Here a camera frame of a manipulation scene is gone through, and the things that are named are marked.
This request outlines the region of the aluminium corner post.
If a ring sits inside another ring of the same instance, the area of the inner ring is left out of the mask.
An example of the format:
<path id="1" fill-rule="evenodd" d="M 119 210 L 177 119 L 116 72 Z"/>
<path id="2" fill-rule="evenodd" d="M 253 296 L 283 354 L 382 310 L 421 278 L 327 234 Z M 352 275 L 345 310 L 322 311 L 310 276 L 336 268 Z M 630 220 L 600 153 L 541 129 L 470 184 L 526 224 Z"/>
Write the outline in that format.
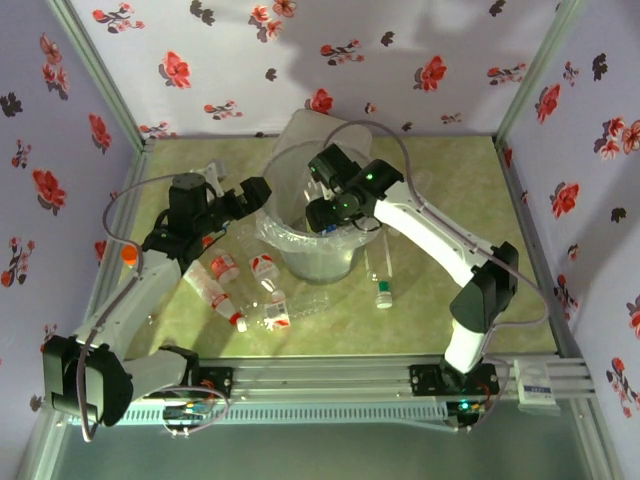
<path id="1" fill-rule="evenodd" d="M 130 143 L 138 151 L 142 151 L 145 141 L 135 125 L 134 117 L 71 1 L 44 1 L 69 37 L 77 55 L 115 116 L 120 128 Z"/>
<path id="2" fill-rule="evenodd" d="M 565 37 L 571 31 L 575 18 L 588 1 L 561 0 L 559 2 L 554 19 L 530 63 L 528 73 L 518 88 L 496 134 L 492 137 L 495 146 L 504 143 L 508 139 L 514 125 L 526 109 L 527 102 L 537 91 L 538 85 L 544 79 L 547 68 L 564 43 Z"/>

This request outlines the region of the white label box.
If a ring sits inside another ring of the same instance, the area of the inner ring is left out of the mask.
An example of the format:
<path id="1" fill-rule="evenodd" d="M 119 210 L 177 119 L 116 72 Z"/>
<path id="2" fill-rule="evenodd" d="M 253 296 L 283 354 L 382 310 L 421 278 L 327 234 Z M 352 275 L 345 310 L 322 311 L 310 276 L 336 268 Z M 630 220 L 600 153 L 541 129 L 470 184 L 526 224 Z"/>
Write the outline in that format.
<path id="1" fill-rule="evenodd" d="M 519 403 L 526 408 L 557 407 L 548 369 L 544 363 L 517 359 L 514 362 Z"/>

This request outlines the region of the clear bottle green label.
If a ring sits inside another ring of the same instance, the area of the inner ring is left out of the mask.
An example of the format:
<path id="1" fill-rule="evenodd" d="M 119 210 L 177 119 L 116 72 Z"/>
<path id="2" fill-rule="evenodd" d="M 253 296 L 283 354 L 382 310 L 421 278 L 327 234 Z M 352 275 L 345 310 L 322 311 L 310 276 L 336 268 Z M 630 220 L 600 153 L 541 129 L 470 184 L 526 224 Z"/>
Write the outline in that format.
<path id="1" fill-rule="evenodd" d="M 389 309 L 393 306 L 391 279 L 393 269 L 386 233 L 381 231 L 366 246 L 365 263 L 367 276 L 375 287 L 375 306 Z"/>

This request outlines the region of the long clear bottle white label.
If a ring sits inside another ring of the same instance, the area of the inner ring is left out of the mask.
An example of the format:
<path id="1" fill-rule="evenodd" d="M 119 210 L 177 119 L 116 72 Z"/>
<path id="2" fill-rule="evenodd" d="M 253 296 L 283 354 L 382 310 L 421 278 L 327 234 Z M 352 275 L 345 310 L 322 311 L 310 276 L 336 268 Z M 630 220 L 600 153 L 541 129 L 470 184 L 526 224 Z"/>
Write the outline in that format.
<path id="1" fill-rule="evenodd" d="M 271 293 L 270 301 L 260 304 L 252 313 L 252 321 L 268 331 L 291 327 L 331 306 L 325 292 L 312 292 L 287 296 L 282 290 Z"/>

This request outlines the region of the clear bottles with red labels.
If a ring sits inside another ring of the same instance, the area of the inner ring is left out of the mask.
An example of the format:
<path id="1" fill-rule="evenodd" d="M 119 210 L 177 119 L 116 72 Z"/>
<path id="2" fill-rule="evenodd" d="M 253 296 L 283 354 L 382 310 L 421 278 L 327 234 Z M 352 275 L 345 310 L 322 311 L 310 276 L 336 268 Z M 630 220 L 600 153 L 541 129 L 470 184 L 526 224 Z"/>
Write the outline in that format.
<path id="1" fill-rule="evenodd" d="M 238 332 L 244 333 L 248 330 L 247 321 L 241 310 L 235 306 L 226 290 L 199 261 L 195 260 L 190 264 L 183 279 L 207 305 L 233 325 Z"/>

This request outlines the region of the aluminium side rail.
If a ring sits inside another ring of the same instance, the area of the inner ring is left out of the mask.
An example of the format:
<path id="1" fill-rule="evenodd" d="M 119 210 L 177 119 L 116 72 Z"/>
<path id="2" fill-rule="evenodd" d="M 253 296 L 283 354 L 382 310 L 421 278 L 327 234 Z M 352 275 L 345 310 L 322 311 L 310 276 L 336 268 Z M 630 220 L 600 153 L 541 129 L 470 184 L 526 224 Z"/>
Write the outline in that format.
<path id="1" fill-rule="evenodd" d="M 141 188 L 137 185 L 148 173 L 153 145 L 148 144 L 135 153 L 129 162 L 124 184 L 119 188 L 121 198 L 98 204 L 89 217 L 100 220 L 102 229 L 108 227 L 116 236 L 126 237 L 133 228 L 133 217 L 138 208 Z M 58 326 L 63 335 L 73 333 L 86 321 L 94 323 L 92 315 L 107 304 L 107 297 L 116 289 L 119 268 L 116 266 L 116 242 L 107 243 L 107 253 L 101 266 L 92 277 L 79 286 L 68 289 L 70 280 L 64 275 L 53 282 L 61 287 L 54 299 L 56 306 L 67 310 L 56 314 L 51 308 L 31 315 L 23 315 L 14 322 L 15 333 L 26 331 L 27 325 L 36 321 L 42 327 Z M 7 424 L 0 428 L 0 480 L 49 480 L 57 459 L 67 417 L 54 411 L 45 402 L 42 355 L 35 357 L 34 368 L 29 370 L 25 362 L 16 364 L 18 384 L 7 396 L 6 408 L 0 413 Z"/>
<path id="2" fill-rule="evenodd" d="M 508 167 L 504 159 L 507 148 L 505 141 L 496 135 L 492 137 L 498 159 L 501 161 L 505 181 L 514 203 L 514 209 L 532 264 L 536 281 L 549 302 L 549 320 L 551 332 L 556 344 L 556 353 L 547 355 L 546 360 L 552 366 L 584 367 L 586 361 L 573 338 L 564 313 L 555 297 L 552 287 L 555 278 L 551 275 L 542 243 L 535 229 L 533 217 L 520 199 L 524 192 L 518 174 Z M 555 444 L 545 448 L 560 466 L 568 473 L 560 475 L 561 480 L 623 480 L 623 472 L 613 441 L 605 425 L 600 404 L 596 398 L 595 387 L 589 386 L 585 392 L 571 392 L 564 400 L 566 408 L 556 420 L 568 425 L 571 438 L 565 447 Z"/>

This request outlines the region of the red white label clear bottle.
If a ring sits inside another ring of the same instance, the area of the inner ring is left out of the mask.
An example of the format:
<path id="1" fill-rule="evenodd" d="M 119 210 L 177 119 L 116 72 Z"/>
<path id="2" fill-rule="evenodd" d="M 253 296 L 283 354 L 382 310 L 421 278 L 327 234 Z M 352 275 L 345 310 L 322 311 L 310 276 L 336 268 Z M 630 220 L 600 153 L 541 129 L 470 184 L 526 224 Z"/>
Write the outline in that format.
<path id="1" fill-rule="evenodd" d="M 267 292 L 274 293 L 278 290 L 280 271 L 269 254 L 262 253 L 253 257 L 249 266 L 254 279 Z"/>

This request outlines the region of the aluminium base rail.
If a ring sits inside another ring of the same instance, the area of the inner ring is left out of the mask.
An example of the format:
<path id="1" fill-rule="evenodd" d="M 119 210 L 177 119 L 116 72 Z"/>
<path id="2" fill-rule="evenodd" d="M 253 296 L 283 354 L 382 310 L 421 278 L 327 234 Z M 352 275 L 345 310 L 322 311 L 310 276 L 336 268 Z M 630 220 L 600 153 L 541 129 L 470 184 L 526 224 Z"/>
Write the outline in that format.
<path id="1" fill-rule="evenodd" d="M 432 356 L 221 358 L 196 361 L 172 351 L 119 362 L 91 356 L 86 366 L 87 400 L 96 408 L 114 401 L 201 400 L 212 390 L 236 404 L 400 403 L 513 399 L 522 370 L 540 369 L 558 398 L 590 397 L 593 382 L 583 360 L 523 356 L 485 360 L 456 390 L 446 385 Z"/>

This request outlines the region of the clear plastic bin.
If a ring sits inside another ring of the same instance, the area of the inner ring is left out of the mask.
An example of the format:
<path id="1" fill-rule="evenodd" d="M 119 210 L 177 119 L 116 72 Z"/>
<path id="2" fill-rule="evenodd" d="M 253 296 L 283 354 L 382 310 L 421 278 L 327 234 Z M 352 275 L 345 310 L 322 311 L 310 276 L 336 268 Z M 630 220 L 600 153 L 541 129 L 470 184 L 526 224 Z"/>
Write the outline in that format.
<path id="1" fill-rule="evenodd" d="M 309 229 L 305 209 L 313 200 L 324 196 L 320 184 L 314 182 L 308 168 L 301 164 L 269 161 L 262 177 L 271 188 L 271 196 L 262 207 L 272 217 L 279 217 L 288 226 L 312 232 Z M 376 226 L 372 219 L 359 220 L 358 229 L 369 230 Z M 287 269 L 297 278 L 313 284 L 329 284 L 347 276 L 355 267 L 364 247 L 337 255 L 291 254 L 280 250 Z"/>

